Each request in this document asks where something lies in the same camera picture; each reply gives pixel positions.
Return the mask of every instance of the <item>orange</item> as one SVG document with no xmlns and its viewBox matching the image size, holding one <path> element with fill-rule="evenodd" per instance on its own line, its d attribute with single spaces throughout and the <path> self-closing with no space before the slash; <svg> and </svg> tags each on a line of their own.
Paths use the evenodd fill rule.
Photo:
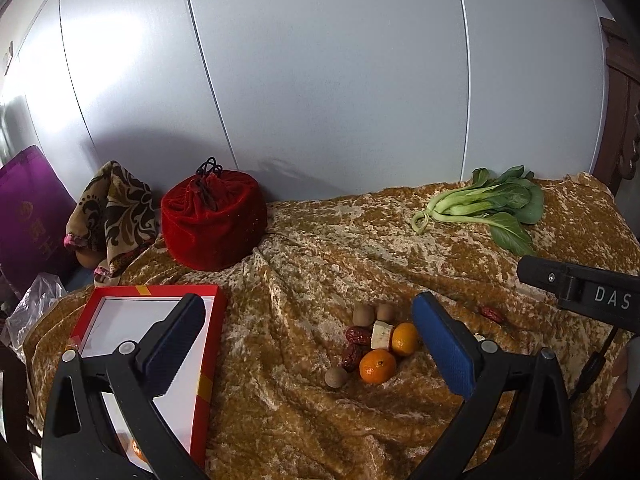
<svg viewBox="0 0 640 480">
<path fill-rule="evenodd" d="M 360 376 L 366 383 L 385 383 L 395 373 L 396 358 L 383 348 L 372 350 L 360 361 Z"/>
<path fill-rule="evenodd" d="M 402 357 L 407 357 L 418 349 L 418 330 L 413 323 L 400 323 L 394 328 L 391 348 Z"/>
</svg>

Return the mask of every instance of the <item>purple bag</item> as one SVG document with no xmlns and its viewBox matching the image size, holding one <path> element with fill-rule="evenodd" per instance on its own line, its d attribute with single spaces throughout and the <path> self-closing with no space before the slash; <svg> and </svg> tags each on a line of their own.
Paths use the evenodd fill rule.
<svg viewBox="0 0 640 480">
<path fill-rule="evenodd" d="M 0 168 L 0 273 L 20 298 L 38 273 L 64 283 L 78 266 L 62 245 L 75 206 L 36 146 Z"/>
</svg>

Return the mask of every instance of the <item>hand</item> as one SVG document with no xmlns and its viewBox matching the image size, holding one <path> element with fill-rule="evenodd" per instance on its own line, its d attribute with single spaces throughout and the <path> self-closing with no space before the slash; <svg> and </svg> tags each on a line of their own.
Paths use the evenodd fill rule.
<svg viewBox="0 0 640 480">
<path fill-rule="evenodd" d="M 626 347 L 622 349 L 618 357 L 611 367 L 611 374 L 614 377 L 618 377 L 616 383 L 613 385 L 611 395 L 607 401 L 607 405 L 604 409 L 605 421 L 600 430 L 600 439 L 596 444 L 596 447 L 591 451 L 589 458 L 589 464 L 593 463 L 598 455 L 605 448 L 613 433 L 616 431 L 618 424 L 625 416 L 626 410 L 631 404 L 631 395 L 626 387 L 626 369 L 628 361 L 626 354 Z"/>
</svg>

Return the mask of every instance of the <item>patterned cloth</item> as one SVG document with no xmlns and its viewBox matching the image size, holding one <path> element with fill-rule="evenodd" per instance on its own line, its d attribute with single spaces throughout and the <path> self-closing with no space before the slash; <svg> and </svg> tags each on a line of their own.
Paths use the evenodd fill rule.
<svg viewBox="0 0 640 480">
<path fill-rule="evenodd" d="M 580 174 L 540 185 L 545 215 L 526 227 L 539 256 L 638 274 L 640 246 L 601 183 Z M 228 297 L 207 437 L 212 478 L 404 480 L 420 462 L 461 402 L 424 347 L 385 384 L 365 384 L 355 373 L 340 390 L 324 384 L 361 303 L 391 303 L 398 320 L 409 320 L 412 298 L 432 290 L 472 333 L 507 351 L 553 348 L 572 390 L 609 326 L 558 310 L 552 295 L 521 284 L 518 258 L 498 248 L 485 225 L 432 222 L 417 236 L 408 219 L 454 186 L 269 204 L 260 245 L 219 272 L 179 265 L 162 237 L 130 264 L 124 285 L 217 283 Z M 23 345 L 40 423 L 90 292 L 62 298 Z M 505 322 L 481 316 L 481 306 Z M 627 339 L 618 333 L 600 377 L 572 406 L 578 469 L 597 440 L 612 360 Z M 503 396 L 471 465 L 491 451 L 510 399 Z"/>
<path fill-rule="evenodd" d="M 117 285 L 127 266 L 156 239 L 149 186 L 115 160 L 100 168 L 66 224 L 65 247 L 106 254 L 96 285 Z"/>
</svg>

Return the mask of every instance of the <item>black drawstring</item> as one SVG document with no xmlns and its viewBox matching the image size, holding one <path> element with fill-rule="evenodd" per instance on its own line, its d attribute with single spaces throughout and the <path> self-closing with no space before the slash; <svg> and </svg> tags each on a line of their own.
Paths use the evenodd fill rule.
<svg viewBox="0 0 640 480">
<path fill-rule="evenodd" d="M 220 166 L 216 162 L 216 158 L 210 156 L 206 162 L 203 162 L 200 167 L 196 170 L 196 175 L 200 178 L 197 178 L 195 181 L 195 185 L 200 190 L 200 194 L 202 196 L 202 201 L 207 205 L 211 210 L 217 211 L 218 204 L 216 204 L 216 199 L 212 196 L 207 189 L 207 186 L 202 181 L 203 176 L 207 176 L 208 174 L 215 173 L 218 178 L 222 175 L 222 166 Z"/>
<path fill-rule="evenodd" d="M 207 176 L 209 173 L 215 173 L 218 177 L 222 174 L 222 166 L 216 162 L 214 156 L 210 156 L 206 162 L 203 162 L 196 170 L 196 175 Z"/>
</svg>

